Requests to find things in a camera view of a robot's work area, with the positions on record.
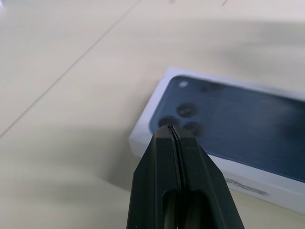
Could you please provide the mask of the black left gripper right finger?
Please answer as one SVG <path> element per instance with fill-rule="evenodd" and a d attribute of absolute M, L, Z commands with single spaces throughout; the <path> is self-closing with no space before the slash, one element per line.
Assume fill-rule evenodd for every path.
<path fill-rule="evenodd" d="M 242 229 L 244 225 L 225 178 L 193 134 L 171 127 L 175 139 L 181 195 L 180 229 Z"/>

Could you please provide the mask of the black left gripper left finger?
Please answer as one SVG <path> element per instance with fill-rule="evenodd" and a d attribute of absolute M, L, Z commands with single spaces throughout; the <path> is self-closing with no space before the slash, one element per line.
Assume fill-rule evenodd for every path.
<path fill-rule="evenodd" d="M 172 128 L 163 126 L 152 135 L 133 174 L 127 227 L 174 226 L 174 202 L 180 188 Z"/>

